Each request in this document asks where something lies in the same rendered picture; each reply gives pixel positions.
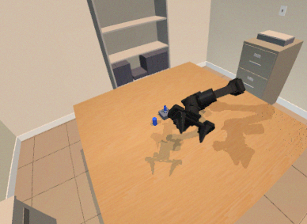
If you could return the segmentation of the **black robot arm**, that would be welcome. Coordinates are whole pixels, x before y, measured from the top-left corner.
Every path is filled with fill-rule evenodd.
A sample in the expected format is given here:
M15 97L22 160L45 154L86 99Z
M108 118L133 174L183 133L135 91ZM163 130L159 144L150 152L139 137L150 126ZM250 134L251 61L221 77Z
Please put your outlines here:
M205 109L207 106L210 106L211 103L217 101L217 98L224 97L228 94L233 96L238 96L244 93L245 88L242 82L242 79L235 78L231 80L225 87L220 88L218 90L213 91L212 89L208 89L205 91L199 91L193 93L191 96L184 98L181 102L184 106L188 103L196 103L201 110ZM200 111L201 111L200 110ZM184 132L189 128L193 127L190 123L185 121L184 124Z

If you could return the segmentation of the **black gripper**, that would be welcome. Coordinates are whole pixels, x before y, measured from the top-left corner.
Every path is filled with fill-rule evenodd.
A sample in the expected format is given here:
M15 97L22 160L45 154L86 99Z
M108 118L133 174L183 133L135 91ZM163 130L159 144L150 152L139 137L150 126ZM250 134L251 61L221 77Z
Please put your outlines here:
M168 118L176 122L181 134L184 132L185 121L198 127L199 141L203 142L205 135L215 129L215 124L206 120L204 123L199 122L201 108L196 103L188 103L185 109L178 104L172 106L168 112Z

